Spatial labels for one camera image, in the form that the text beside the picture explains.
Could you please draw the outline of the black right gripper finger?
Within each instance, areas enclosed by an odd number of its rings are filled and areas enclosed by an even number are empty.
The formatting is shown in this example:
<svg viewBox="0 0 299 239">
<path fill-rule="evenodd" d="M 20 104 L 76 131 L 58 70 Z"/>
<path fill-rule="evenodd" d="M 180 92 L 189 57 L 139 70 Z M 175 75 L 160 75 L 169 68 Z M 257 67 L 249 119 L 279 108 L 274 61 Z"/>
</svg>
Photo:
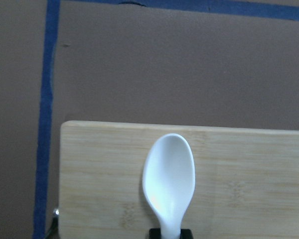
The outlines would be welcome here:
<svg viewBox="0 0 299 239">
<path fill-rule="evenodd" d="M 152 228 L 149 230 L 150 239 L 161 239 L 160 228 Z M 192 239 L 192 231 L 190 229 L 181 229 L 180 239 Z"/>
</svg>

